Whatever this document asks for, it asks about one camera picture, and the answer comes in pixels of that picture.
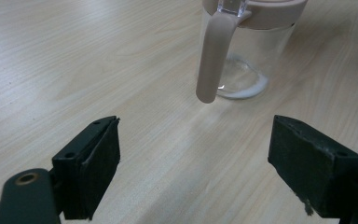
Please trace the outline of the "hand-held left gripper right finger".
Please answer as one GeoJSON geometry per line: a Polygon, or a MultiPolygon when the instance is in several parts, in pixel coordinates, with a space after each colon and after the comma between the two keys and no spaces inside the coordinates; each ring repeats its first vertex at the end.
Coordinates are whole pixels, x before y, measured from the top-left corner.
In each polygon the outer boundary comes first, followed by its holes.
{"type": "Polygon", "coordinates": [[[353,206],[358,154],[303,121],[276,115],[268,162],[320,217],[344,217],[353,206]]]}

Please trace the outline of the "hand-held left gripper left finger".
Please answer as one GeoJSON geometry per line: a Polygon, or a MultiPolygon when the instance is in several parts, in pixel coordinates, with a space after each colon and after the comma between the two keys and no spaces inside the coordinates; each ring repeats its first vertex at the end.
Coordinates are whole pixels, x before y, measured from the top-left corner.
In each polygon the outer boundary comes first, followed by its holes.
{"type": "Polygon", "coordinates": [[[66,219],[92,220],[120,161],[118,124],[116,116],[93,121],[52,158],[66,219]]]}

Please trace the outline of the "clear jar with beige lid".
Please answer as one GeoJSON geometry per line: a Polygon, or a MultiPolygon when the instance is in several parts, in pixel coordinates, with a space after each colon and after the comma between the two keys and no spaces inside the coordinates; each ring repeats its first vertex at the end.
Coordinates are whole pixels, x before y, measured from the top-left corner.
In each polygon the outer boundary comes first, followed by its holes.
{"type": "Polygon", "coordinates": [[[209,104],[217,96],[246,99],[261,93],[307,3],[202,0],[197,97],[209,104]]]}

